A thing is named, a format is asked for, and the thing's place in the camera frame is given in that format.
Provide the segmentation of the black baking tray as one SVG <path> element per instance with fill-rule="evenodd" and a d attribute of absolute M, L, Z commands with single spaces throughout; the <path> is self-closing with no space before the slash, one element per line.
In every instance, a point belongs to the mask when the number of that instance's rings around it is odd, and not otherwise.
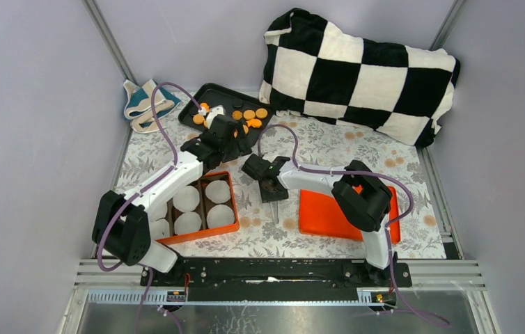
<path fill-rule="evenodd" d="M 225 114 L 227 116 L 232 116 L 233 111 L 244 112 L 246 110 L 254 110 L 256 112 L 259 108 L 264 108 L 268 110 L 269 115 L 265 119 L 261 119 L 262 127 L 261 128 L 249 128 L 248 139 L 252 146 L 256 144 L 259 136 L 266 126 L 269 124 L 272 116 L 275 114 L 275 110 L 268 104 L 264 104 L 259 101 L 257 97 L 252 97 L 246 95 L 245 93 L 238 92 L 223 86 L 220 86 L 216 83 L 206 83 L 202 85 L 196 93 L 193 95 L 197 102 L 207 103 L 211 108 L 214 106 L 221 105 L 224 108 Z M 234 109 L 232 106 L 233 99 L 241 99 L 244 101 L 244 106 L 241 109 Z M 192 121 L 194 115 L 197 114 L 197 107 L 189 99 L 187 105 L 181 110 L 178 116 L 178 120 L 181 124 L 191 127 L 192 129 L 197 130 L 198 132 L 205 131 L 204 125 L 195 125 Z"/>

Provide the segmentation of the orange compartment box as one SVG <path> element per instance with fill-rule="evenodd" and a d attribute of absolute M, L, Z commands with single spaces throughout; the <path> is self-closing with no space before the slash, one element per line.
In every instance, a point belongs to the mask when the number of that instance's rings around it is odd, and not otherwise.
<path fill-rule="evenodd" d="M 210 182 L 215 181 L 215 180 L 227 181 L 227 183 L 229 184 L 230 192 L 231 192 L 231 199 L 228 202 L 225 202 L 222 204 L 215 204 L 212 201 L 208 200 L 207 197 L 205 196 L 206 186 Z M 183 234 L 183 235 L 176 235 L 174 233 L 174 222 L 183 213 L 178 211 L 173 206 L 173 197 L 172 197 L 170 200 L 168 200 L 168 202 L 166 202 L 166 204 L 168 205 L 168 215 L 165 218 L 170 223 L 170 237 L 156 240 L 156 241 L 162 244 L 166 244 L 166 245 L 179 244 L 182 242 L 194 241 L 197 239 L 213 237 L 213 236 L 217 236 L 220 234 L 236 232 L 239 230 L 237 207 L 235 205 L 235 196 L 234 196 L 234 191 L 233 191 L 232 178 L 229 172 L 222 171 L 222 172 L 207 174 L 201 179 L 192 182 L 188 186 L 194 186 L 195 188 L 197 188 L 199 195 L 200 195 L 200 204 L 193 212 L 196 212 L 201 216 L 201 219 L 202 219 L 201 229 L 198 232 Z M 235 223 L 232 225 L 225 226 L 225 227 L 209 229 L 207 227 L 206 216 L 209 210 L 215 205 L 228 205 L 235 213 Z"/>

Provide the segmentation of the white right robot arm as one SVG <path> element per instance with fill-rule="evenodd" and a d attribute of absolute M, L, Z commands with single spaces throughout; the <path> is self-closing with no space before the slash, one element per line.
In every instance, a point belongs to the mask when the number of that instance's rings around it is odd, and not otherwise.
<path fill-rule="evenodd" d="M 385 228 L 395 210 L 393 192 L 364 163 L 329 168 L 252 154 L 242 171 L 258 182 L 263 202 L 285 200 L 298 190 L 301 232 L 362 241 L 369 282 L 383 287 L 393 279 Z"/>

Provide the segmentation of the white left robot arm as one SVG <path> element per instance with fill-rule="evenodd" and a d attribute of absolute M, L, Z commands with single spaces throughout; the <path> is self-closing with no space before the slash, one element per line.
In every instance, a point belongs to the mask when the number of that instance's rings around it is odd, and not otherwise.
<path fill-rule="evenodd" d="M 209 113 L 209 127 L 173 150 L 165 167 L 124 192 L 106 192 L 100 199 L 91 239 L 97 256 L 107 251 L 127 266 L 141 264 L 157 271 L 168 286 L 177 285 L 183 268 L 179 255 L 150 234 L 149 222 L 183 187 L 202 178 L 221 163 L 251 154 L 245 126 L 224 114 Z"/>

